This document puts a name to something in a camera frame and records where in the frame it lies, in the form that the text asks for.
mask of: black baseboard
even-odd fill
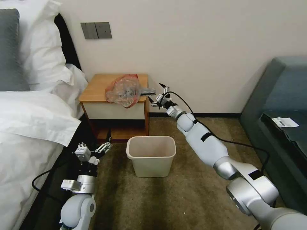
[[[150,117],[168,117],[165,112],[150,112]],[[240,113],[195,113],[196,117],[239,118]]]

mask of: wooden tabletop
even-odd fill
[[[122,77],[124,74],[96,74],[89,82],[86,89],[79,97],[80,102],[107,102],[105,96],[105,89],[114,81],[116,78]],[[142,87],[148,87],[148,75],[138,74],[138,80]],[[146,97],[142,96],[139,103],[146,101]]]

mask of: bed frame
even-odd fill
[[[54,22],[60,32],[62,50],[66,58],[66,63],[73,64],[81,69],[75,46],[63,17],[60,14],[57,15]],[[38,193],[29,213],[20,227],[20,230],[59,229],[60,212],[62,206],[56,201],[47,198],[45,193],[57,197],[58,199],[62,200],[63,203],[65,203],[65,201],[71,196],[71,193],[61,190],[61,183],[63,179],[76,180],[80,165],[77,157],[71,153],[76,150],[78,143],[81,142],[86,143],[92,148],[96,146],[96,138],[92,134],[91,128],[85,116],[82,116],[80,120],[81,124],[79,125],[68,147],[64,147],[62,153],[52,167],[53,170],[49,173],[41,192]],[[64,166],[57,168],[57,166],[64,161],[69,162]]]

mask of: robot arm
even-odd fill
[[[81,143],[75,151],[82,168],[77,180],[63,180],[61,188],[74,193],[61,210],[62,226],[60,230],[88,230],[92,216],[96,210],[94,200],[95,180],[99,158],[103,157],[112,147],[111,138],[95,151],[90,151],[86,144]]]
[[[165,92],[157,96],[153,106],[164,107],[166,113],[177,121],[177,128],[205,164],[230,184],[226,187],[233,200],[244,214],[253,215],[263,230],[304,229],[307,216],[287,208],[272,208],[270,204],[279,193],[273,183],[251,164],[237,162],[228,155],[227,148],[203,124],[183,111]]]

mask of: black headboard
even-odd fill
[[[73,64],[77,68],[81,69],[73,40],[71,39],[67,25],[61,14],[58,14],[55,17],[54,23],[57,25],[60,31],[60,36],[62,40],[62,51],[64,53],[66,63]]]

